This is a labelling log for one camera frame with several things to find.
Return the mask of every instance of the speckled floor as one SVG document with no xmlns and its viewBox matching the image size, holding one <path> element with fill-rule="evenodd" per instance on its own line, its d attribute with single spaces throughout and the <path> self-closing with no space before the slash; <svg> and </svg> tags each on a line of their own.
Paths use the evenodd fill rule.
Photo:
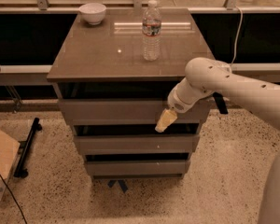
<svg viewBox="0 0 280 224">
<path fill-rule="evenodd" d="M 0 112 L 0 129 L 25 140 L 35 117 L 36 134 L 25 179 L 8 182 L 28 223 L 256 223 L 266 175 L 280 149 L 280 132 L 243 109 L 228 116 L 211 110 L 182 180 L 92 182 L 72 134 L 58 111 Z M 23 223 L 8 191 L 0 224 Z"/>
</svg>

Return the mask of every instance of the drawer cabinet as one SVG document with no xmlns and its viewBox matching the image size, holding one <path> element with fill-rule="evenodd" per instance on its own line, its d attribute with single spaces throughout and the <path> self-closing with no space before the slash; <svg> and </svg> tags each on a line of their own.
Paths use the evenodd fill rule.
<svg viewBox="0 0 280 224">
<path fill-rule="evenodd" d="M 209 104 L 201 100 L 178 114 L 164 133 L 155 127 L 187 62 L 213 55 L 186 9 L 164 9 L 161 15 L 166 29 L 172 24 L 175 32 L 161 35 L 157 61 L 143 59 L 140 30 L 125 33 L 126 24 L 141 24 L 141 16 L 111 9 L 91 28 L 77 15 L 49 72 L 92 179 L 181 178 L 189 169 Z"/>
</svg>

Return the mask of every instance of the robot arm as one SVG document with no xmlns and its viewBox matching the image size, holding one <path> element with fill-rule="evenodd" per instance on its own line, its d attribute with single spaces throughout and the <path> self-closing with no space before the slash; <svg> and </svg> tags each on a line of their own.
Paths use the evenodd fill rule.
<svg viewBox="0 0 280 224">
<path fill-rule="evenodd" d="M 229 98 L 242 108 L 280 131 L 280 86 L 231 73 L 226 63 L 196 58 L 186 66 L 186 78 L 168 96 L 156 131 L 163 132 L 194 104 L 213 92 Z M 275 158 L 265 185 L 258 224 L 280 223 L 280 152 Z"/>
<path fill-rule="evenodd" d="M 163 132 L 195 103 L 218 92 L 280 131 L 280 85 L 235 75 L 227 63 L 195 58 L 186 66 L 186 77 L 168 96 L 156 131 Z"/>
</svg>

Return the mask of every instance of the cabinet top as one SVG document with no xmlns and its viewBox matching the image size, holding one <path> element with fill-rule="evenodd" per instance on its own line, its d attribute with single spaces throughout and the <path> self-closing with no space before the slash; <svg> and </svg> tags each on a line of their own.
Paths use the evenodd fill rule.
<svg viewBox="0 0 280 224">
<path fill-rule="evenodd" d="M 188 61 L 214 58 L 187 9 L 161 8 L 161 55 L 142 55 L 142 14 L 109 9 L 99 25 L 77 15 L 47 77 L 50 82 L 179 80 Z"/>
</svg>

